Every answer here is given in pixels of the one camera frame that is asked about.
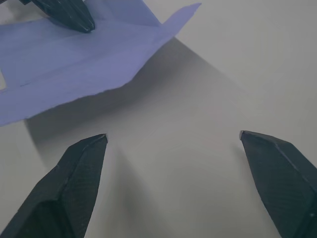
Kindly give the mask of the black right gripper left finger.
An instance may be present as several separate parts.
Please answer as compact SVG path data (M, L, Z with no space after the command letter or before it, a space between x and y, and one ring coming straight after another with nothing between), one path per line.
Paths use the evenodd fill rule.
M0 236L83 238L96 203L107 143L107 135L99 134L68 147Z

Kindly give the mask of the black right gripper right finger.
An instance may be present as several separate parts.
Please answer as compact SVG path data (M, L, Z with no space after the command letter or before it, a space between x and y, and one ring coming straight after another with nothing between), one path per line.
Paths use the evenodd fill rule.
M317 236L317 169L290 142L242 130L256 189L283 238Z

